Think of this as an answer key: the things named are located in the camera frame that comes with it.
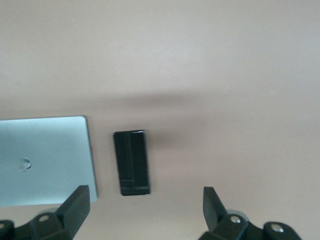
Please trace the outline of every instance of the black object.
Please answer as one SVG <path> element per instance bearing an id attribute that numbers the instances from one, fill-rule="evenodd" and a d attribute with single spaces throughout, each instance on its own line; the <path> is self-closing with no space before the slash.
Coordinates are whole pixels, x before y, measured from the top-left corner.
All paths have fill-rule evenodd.
<path id="1" fill-rule="evenodd" d="M 199 240 L 301 240 L 281 222 L 267 222 L 263 229 L 237 214 L 228 214 L 213 187 L 204 187 L 203 214 L 209 231 Z"/>
<path id="2" fill-rule="evenodd" d="M 0 240 L 72 240 L 89 211 L 89 186 L 82 185 L 54 213 L 39 214 L 17 228 L 11 220 L 0 220 Z"/>
<path id="3" fill-rule="evenodd" d="M 120 190 L 123 196 L 150 194 L 144 130 L 113 134 Z"/>

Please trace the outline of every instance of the beige table surface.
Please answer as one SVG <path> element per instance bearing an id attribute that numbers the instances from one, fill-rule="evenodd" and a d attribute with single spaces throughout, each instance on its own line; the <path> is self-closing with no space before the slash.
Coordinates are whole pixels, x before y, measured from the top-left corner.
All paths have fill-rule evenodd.
<path id="1" fill-rule="evenodd" d="M 319 240 L 319 76 L 317 0 L 0 0 L 0 118 L 88 119 L 99 199 L 77 240 L 196 240 L 203 186 Z M 137 129 L 152 192 L 123 197 L 112 133 Z"/>

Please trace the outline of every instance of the black plastic bracket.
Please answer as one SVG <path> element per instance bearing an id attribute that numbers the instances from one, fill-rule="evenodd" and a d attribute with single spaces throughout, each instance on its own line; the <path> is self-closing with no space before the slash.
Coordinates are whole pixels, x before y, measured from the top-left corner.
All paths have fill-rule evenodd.
<path id="1" fill-rule="evenodd" d="M 79 186 L 55 212 L 39 214 L 17 228 L 11 220 L 0 220 L 0 240 L 72 240 L 89 211 L 89 186 Z"/>
<path id="2" fill-rule="evenodd" d="M 113 134 L 120 190 L 123 196 L 150 194 L 144 130 Z"/>
<path id="3" fill-rule="evenodd" d="M 284 223 L 267 222 L 260 229 L 237 214 L 228 214 L 213 187 L 203 189 L 203 214 L 209 231 L 199 240 L 301 240 Z"/>

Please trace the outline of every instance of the silver laptop lid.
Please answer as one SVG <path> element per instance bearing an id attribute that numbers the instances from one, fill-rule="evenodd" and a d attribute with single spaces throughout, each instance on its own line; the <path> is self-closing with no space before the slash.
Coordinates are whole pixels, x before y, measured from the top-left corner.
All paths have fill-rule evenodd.
<path id="1" fill-rule="evenodd" d="M 60 204 L 79 186 L 97 200 L 83 116 L 0 120 L 0 206 Z"/>

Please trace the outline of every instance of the laptop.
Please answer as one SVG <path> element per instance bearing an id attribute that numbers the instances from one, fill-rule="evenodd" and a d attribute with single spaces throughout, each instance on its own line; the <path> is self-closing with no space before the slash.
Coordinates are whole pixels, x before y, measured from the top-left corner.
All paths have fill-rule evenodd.
<path id="1" fill-rule="evenodd" d="M 0 120 L 0 207 L 61 204 L 79 185 L 97 200 L 84 116 Z"/>

